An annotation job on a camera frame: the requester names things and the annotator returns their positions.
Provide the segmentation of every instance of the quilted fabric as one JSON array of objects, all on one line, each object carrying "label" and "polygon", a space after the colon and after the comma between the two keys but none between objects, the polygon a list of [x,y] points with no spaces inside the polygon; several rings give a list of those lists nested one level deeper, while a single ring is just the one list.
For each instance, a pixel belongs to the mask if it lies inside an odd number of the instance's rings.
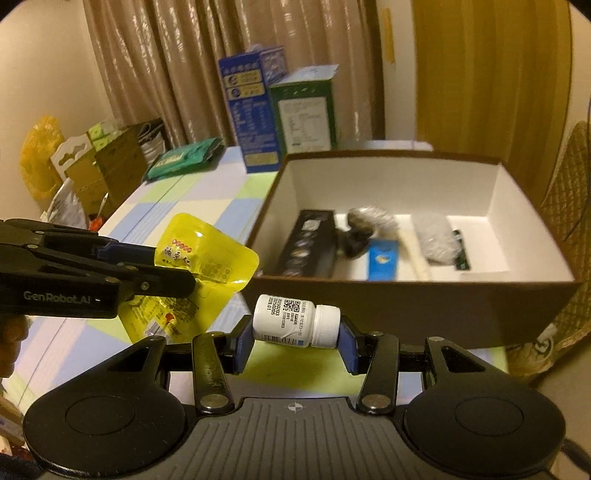
[{"label": "quilted fabric", "polygon": [[[574,126],[540,212],[583,284],[535,341],[507,349],[509,372],[513,375],[529,377],[548,370],[566,348],[591,331],[591,209],[584,209],[590,168],[586,135],[586,122]],[[579,219],[579,225],[565,240]]]}]

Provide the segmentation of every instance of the circular pad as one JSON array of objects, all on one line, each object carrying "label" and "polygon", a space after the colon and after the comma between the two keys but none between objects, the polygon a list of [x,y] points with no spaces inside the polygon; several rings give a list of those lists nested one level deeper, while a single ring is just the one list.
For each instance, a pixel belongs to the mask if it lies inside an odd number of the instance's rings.
[{"label": "circular pad", "polygon": [[446,379],[409,403],[403,425],[417,451],[457,476],[518,476],[545,468],[564,438],[560,410],[499,376],[466,380]]},{"label": "circular pad", "polygon": [[469,432],[485,437],[501,437],[523,424],[519,407],[498,398],[470,398],[456,407],[456,420]]},{"label": "circular pad", "polygon": [[37,400],[24,420],[31,453],[62,476],[114,477],[145,468],[173,450],[186,428],[168,391],[102,378],[106,388],[65,384]]},{"label": "circular pad", "polygon": [[66,422],[80,433],[107,435],[124,429],[134,417],[134,407],[127,400],[103,396],[74,403],[66,413]]}]

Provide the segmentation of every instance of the person's hand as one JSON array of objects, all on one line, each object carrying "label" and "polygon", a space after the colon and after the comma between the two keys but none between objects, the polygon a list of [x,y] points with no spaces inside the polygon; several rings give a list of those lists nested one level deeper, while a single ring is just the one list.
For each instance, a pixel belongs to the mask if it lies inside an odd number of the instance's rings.
[{"label": "person's hand", "polygon": [[21,342],[28,334],[29,324],[24,315],[0,315],[0,377],[10,377],[14,372]]}]

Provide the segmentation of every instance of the white pill bottle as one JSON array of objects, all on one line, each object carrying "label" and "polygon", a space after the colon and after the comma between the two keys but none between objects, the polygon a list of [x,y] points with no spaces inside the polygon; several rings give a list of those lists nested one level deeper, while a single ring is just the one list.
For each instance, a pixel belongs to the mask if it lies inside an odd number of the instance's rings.
[{"label": "white pill bottle", "polygon": [[335,348],[340,309],[308,300],[261,295],[252,319],[255,340],[283,345]]}]

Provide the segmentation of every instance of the blue cardboard box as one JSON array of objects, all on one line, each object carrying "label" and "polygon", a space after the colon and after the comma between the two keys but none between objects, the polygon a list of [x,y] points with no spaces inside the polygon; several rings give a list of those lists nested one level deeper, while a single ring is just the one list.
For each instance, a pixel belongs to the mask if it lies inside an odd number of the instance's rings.
[{"label": "blue cardboard box", "polygon": [[221,59],[219,67],[246,171],[279,170],[282,156],[268,88],[288,73],[283,47]]}]

